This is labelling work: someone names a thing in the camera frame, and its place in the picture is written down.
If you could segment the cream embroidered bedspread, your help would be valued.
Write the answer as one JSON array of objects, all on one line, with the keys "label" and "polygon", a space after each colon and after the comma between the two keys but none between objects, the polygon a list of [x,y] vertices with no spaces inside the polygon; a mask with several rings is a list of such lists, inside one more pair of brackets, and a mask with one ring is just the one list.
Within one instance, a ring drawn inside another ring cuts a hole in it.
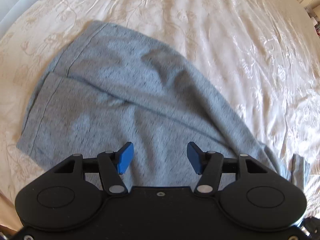
[{"label": "cream embroidered bedspread", "polygon": [[287,166],[310,165],[308,215],[319,216],[319,38],[296,0],[38,0],[1,39],[1,223],[41,169],[16,148],[44,68],[86,24],[113,22],[179,51],[254,136]]}]

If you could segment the grey sweat pants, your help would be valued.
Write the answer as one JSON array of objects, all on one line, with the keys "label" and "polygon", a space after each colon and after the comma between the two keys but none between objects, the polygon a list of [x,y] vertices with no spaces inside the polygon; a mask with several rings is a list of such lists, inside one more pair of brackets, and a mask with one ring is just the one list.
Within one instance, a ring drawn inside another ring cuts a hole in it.
[{"label": "grey sweat pants", "polygon": [[44,170],[74,153],[92,158],[132,142],[127,186],[194,186],[187,144],[227,158],[249,154],[303,188],[309,166],[291,168],[257,141],[220,92],[161,41],[92,22],[48,64],[29,100],[17,148]]}]

